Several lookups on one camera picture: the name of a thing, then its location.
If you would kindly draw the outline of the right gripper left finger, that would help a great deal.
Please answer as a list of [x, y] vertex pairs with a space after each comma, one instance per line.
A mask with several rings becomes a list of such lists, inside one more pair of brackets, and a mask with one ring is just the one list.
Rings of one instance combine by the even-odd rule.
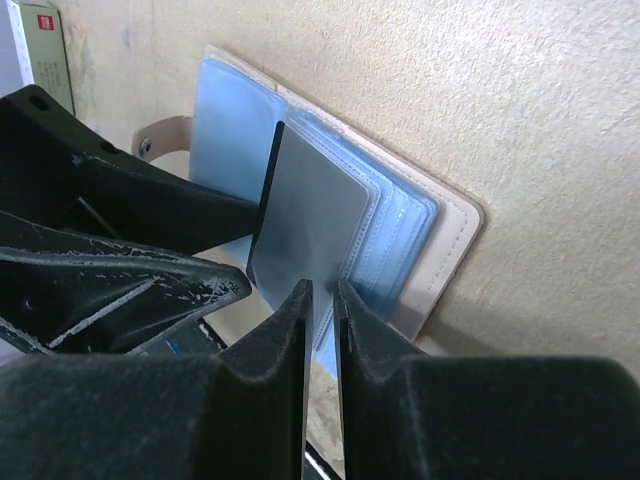
[[5, 479], [298, 479], [313, 287], [217, 355], [26, 355], [1, 370]]

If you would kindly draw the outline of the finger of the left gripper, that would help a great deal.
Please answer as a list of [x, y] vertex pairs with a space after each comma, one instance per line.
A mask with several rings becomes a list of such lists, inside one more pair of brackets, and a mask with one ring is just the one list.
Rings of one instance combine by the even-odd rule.
[[259, 219], [252, 202], [117, 149], [36, 85], [1, 99], [1, 210], [179, 253], [248, 236]]
[[238, 268], [1, 215], [1, 338], [25, 353], [128, 353], [246, 298]]

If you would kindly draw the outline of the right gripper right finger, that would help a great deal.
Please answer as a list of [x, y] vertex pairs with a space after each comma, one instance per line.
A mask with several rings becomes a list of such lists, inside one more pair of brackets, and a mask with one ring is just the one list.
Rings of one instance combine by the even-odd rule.
[[350, 479], [635, 479], [639, 386], [593, 356], [433, 356], [334, 294]]

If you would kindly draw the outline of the dark grey credit card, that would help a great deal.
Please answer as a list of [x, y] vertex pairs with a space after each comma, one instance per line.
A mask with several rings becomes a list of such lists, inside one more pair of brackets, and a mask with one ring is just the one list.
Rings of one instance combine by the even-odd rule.
[[307, 279], [313, 282], [314, 315], [325, 315], [368, 201], [362, 182], [294, 129], [277, 124], [262, 225], [248, 264], [249, 277], [271, 307]]

